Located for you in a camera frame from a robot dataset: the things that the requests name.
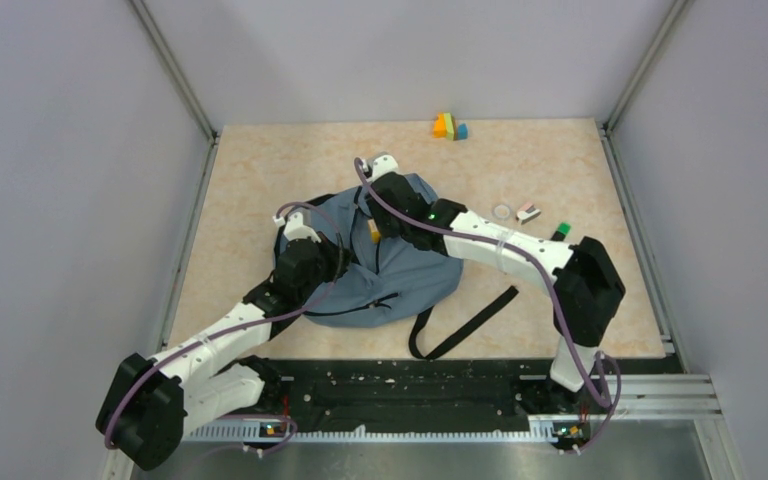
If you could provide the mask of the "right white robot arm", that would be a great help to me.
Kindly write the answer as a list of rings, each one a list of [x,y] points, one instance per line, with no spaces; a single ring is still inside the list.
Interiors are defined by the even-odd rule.
[[[600,395],[591,376],[602,373],[600,344],[625,296],[604,245],[585,237],[577,244],[533,237],[493,223],[465,205],[425,200],[397,171],[358,167],[358,177],[379,231],[419,250],[474,261],[541,287],[552,303],[561,335],[546,385],[549,404],[572,412]]]

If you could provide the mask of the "orange pencil sharpener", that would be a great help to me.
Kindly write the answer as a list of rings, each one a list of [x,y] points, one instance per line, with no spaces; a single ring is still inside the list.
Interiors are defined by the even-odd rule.
[[[370,240],[373,244],[379,244],[381,241],[381,233],[378,229],[376,222],[373,219],[367,221]]]

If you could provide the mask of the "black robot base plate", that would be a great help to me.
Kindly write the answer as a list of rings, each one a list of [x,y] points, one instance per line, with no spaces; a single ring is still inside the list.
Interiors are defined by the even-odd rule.
[[[603,414],[586,391],[551,385],[546,360],[277,360],[239,365],[265,382],[243,414],[275,414],[303,433],[524,432],[539,415]]]

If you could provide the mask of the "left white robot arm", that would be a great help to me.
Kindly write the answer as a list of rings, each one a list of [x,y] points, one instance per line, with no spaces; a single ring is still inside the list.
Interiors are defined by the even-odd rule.
[[[126,357],[95,421],[105,447],[152,470],[186,435],[226,413],[274,410],[278,383],[237,364],[237,357],[323,301],[351,258],[341,239],[290,240],[269,276],[213,325],[150,357]]]

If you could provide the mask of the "green and black highlighter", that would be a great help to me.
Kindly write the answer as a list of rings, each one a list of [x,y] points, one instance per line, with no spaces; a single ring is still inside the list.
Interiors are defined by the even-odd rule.
[[[566,222],[561,222],[552,233],[551,241],[564,241],[571,231],[571,225]]]

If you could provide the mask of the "blue-grey student backpack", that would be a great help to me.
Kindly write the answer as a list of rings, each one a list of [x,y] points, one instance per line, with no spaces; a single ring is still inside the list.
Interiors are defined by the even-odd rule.
[[[345,274],[321,284],[312,294],[324,300],[305,312],[312,322],[330,328],[377,328],[411,318],[414,321],[408,349],[417,359],[435,360],[458,346],[517,295],[509,287],[497,299],[470,318],[430,353],[419,350],[417,338],[431,318],[436,304],[452,294],[463,273],[459,259],[421,251],[400,238],[370,240],[367,221],[372,219],[361,187],[310,200],[319,208],[319,222],[334,220],[337,232],[326,238],[351,252]],[[274,261],[287,241],[278,233]]]

